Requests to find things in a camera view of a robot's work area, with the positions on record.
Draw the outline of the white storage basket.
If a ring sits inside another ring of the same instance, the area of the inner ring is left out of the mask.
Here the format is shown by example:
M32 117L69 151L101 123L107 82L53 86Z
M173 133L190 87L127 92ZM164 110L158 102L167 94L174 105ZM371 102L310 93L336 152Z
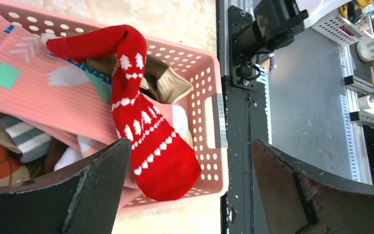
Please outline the white storage basket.
M355 44L364 38L374 38L370 16L365 16L358 24L354 24L343 18L337 10L322 17L312 28L342 46Z

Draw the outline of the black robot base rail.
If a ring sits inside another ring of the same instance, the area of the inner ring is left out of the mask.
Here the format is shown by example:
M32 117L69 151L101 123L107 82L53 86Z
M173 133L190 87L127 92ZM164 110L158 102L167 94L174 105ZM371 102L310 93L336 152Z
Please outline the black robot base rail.
M229 178L227 192L221 199L224 234L269 232L252 164L250 95L232 86L230 76L228 9L232 5L245 9L246 3L245 0L216 1L217 54L222 75Z

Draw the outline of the cream brown striped sock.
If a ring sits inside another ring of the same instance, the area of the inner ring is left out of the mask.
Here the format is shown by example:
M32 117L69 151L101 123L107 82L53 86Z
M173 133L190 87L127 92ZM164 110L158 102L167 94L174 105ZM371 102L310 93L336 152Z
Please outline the cream brown striped sock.
M97 59L88 58L84 64L97 72L112 76L118 68L119 62L117 56L113 55ZM193 85L166 63L148 55L140 88L160 103L174 104L187 96L193 90Z

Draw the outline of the pink plastic basket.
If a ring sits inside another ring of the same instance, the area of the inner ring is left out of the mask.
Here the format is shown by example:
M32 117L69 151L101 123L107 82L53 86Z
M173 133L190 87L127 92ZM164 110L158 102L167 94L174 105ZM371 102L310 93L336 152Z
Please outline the pink plastic basket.
M67 30L89 32L102 27L100 23L10 0L0 0L0 14L33 34L54 31L64 35ZM141 196L121 208L119 214L173 207L202 197L221 197L229 184L222 84L216 56L206 50L164 40L162 36L146 36L145 39L149 55L167 63L194 87L178 104L188 115L202 174L196 185L177 201L160 203Z

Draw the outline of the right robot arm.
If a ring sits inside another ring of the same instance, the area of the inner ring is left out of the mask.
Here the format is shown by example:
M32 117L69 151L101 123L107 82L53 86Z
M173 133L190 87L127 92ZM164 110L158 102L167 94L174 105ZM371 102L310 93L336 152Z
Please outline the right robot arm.
M251 59L290 45L295 35L345 4L344 0L261 0L249 14L229 8L234 58Z

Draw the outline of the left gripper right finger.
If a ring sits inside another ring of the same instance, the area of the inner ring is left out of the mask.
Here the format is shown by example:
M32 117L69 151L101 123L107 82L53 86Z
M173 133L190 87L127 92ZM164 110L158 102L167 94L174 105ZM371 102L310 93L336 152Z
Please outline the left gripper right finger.
M255 138L252 157L272 234L374 234L374 185L337 176Z

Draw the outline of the argyle beige sock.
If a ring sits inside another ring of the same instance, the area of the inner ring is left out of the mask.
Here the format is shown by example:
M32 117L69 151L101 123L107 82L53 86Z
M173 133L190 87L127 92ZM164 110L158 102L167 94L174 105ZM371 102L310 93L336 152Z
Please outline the argyle beige sock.
M44 158L21 163L20 156L0 145L0 187L18 186L44 175Z

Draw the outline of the red snowflake sock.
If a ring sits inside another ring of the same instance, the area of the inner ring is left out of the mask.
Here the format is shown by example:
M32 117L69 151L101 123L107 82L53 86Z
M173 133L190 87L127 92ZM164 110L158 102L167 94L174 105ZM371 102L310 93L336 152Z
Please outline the red snowflake sock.
M55 56L77 62L117 56L118 67L112 75L112 118L119 135L131 142L137 186L156 201L182 198L198 180L201 167L194 150L140 92L147 61L144 36L132 26L116 25L48 39L45 44Z

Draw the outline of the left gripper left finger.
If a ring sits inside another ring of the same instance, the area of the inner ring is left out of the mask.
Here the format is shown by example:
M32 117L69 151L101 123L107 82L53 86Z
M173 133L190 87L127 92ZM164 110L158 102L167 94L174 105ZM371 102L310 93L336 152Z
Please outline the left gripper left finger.
M0 234L109 234L129 166L122 138L15 187L0 187Z

